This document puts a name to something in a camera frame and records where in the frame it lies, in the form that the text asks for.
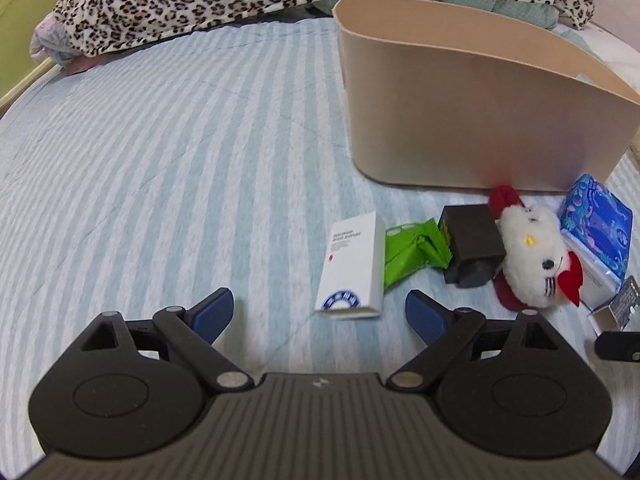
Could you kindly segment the white cardboard box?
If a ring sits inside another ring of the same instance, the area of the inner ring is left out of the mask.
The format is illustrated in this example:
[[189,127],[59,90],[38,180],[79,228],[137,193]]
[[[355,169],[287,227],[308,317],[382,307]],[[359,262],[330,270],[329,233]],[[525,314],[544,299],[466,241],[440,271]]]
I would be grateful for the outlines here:
[[331,318],[376,318],[383,307],[385,224],[375,212],[334,222],[314,310]]

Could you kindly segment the blue tissue pack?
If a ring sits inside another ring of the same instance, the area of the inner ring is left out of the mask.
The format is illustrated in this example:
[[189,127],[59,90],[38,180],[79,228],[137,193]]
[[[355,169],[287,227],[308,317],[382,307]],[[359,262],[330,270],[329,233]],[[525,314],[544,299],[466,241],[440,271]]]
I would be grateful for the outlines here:
[[580,300],[593,311],[611,302],[624,284],[634,215],[590,174],[572,185],[560,209],[561,232],[582,264]]

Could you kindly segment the white red kitty plush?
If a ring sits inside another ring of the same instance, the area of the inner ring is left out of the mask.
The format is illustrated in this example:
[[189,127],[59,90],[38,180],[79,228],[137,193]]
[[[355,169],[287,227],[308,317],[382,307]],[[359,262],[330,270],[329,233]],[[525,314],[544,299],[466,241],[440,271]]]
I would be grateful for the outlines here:
[[582,263],[568,249],[559,217],[547,206],[525,205],[509,185],[494,188],[488,207],[506,255],[494,278],[500,304],[514,311],[580,305]]

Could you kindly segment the green plastic packet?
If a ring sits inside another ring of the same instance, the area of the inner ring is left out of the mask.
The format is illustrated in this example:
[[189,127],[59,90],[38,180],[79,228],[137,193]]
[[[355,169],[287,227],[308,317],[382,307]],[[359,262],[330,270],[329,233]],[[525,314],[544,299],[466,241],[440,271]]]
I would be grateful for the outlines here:
[[385,233],[384,289],[427,268],[447,270],[452,253],[434,219],[394,226]]

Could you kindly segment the small dark blue box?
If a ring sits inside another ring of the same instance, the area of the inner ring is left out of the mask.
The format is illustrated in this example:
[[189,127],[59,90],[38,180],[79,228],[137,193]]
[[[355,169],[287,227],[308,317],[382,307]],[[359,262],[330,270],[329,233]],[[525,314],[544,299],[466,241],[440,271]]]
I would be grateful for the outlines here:
[[639,329],[639,284],[633,276],[626,279],[609,304],[588,316],[594,332],[624,332]]

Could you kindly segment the pink floral pillow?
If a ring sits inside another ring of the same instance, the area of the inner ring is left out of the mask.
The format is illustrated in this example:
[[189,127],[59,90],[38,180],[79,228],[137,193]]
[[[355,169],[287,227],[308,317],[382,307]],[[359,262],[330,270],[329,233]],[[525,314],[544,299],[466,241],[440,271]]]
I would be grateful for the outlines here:
[[62,67],[66,75],[91,70],[101,64],[102,58],[88,58],[77,51],[67,37],[64,26],[52,13],[47,14],[35,27],[29,43],[29,55],[36,63],[47,58]]

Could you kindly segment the beige plastic storage basket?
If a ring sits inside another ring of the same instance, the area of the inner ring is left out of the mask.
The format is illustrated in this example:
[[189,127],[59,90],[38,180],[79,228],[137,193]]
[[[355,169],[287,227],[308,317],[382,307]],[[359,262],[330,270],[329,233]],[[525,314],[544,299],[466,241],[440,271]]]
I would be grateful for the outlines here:
[[386,184],[560,192],[607,178],[639,96],[554,32],[428,0],[334,8],[352,161]]

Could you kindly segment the green plastic storage bin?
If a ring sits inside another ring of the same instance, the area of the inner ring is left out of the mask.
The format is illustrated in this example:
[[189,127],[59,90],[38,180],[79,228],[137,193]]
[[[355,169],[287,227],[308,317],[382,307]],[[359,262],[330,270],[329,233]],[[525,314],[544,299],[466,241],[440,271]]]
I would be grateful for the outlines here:
[[1,0],[1,96],[36,66],[29,54],[32,32],[58,0]]

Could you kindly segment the striped blue bed sheet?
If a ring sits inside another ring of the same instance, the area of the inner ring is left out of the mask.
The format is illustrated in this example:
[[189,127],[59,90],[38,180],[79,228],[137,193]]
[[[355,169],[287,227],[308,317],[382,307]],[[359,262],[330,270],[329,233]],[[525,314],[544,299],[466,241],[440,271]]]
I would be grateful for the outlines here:
[[80,75],[52,70],[1,121],[1,469],[40,459],[27,403],[104,310],[149,318],[219,287],[235,314],[221,353],[267,372],[387,375],[421,341],[418,288],[491,318],[491,287],[423,270],[381,316],[314,310],[335,221],[438,218],[477,196],[390,188],[352,164],[337,28],[329,18],[196,32]]

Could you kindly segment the small black box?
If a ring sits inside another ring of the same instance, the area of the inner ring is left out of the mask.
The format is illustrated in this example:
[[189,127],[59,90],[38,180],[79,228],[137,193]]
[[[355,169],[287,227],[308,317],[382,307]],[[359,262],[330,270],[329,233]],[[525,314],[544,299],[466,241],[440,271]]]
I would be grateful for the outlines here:
[[452,255],[447,284],[475,288],[494,279],[506,250],[487,204],[445,206],[438,227]]

